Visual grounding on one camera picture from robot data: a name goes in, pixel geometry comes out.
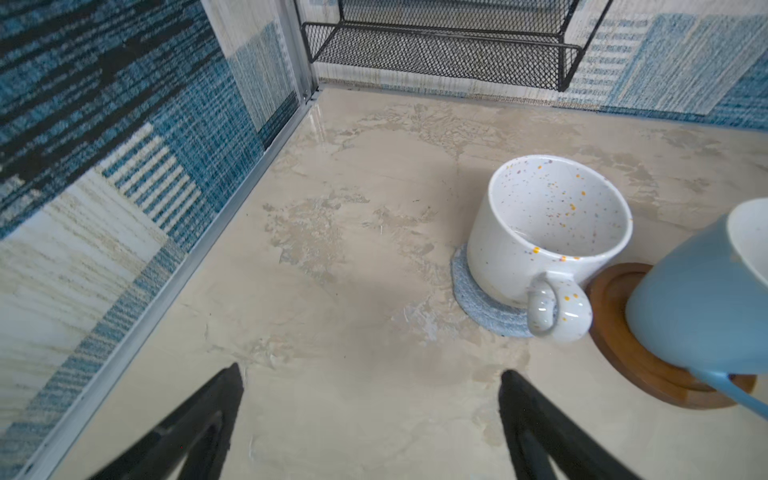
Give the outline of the blue knitted round coaster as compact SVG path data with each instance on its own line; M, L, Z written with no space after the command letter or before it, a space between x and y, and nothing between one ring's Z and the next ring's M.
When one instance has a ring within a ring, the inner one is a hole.
M479 326L503 337L532 337L524 309L496 301L476 283L469 269L466 244L458 247L452 256L451 276L456 302Z

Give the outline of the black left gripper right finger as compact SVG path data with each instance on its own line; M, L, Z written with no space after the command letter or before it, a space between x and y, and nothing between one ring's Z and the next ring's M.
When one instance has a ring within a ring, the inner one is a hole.
M515 370L501 374L499 414L518 479L636 479L638 476Z

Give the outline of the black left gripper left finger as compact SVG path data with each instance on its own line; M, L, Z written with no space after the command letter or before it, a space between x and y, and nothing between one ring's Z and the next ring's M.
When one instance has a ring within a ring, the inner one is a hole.
M238 364L220 370L94 479L218 479L244 393Z

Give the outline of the white mug blue handle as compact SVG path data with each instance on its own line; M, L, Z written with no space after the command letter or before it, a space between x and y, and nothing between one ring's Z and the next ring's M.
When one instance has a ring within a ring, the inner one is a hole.
M730 379L767 372L766 199L737 205L653 266L626 319L650 353L766 417L766 403Z

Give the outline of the brown wooden round coaster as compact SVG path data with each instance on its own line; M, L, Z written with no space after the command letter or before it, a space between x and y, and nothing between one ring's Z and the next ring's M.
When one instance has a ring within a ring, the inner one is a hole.
M697 410L740 405L688 371L650 353L630 331L626 304L652 267L639 263L613 266L599 274L590 285L589 298L595 309L590 334L595 344L619 373L659 400ZM754 397L756 377L733 375L730 379Z

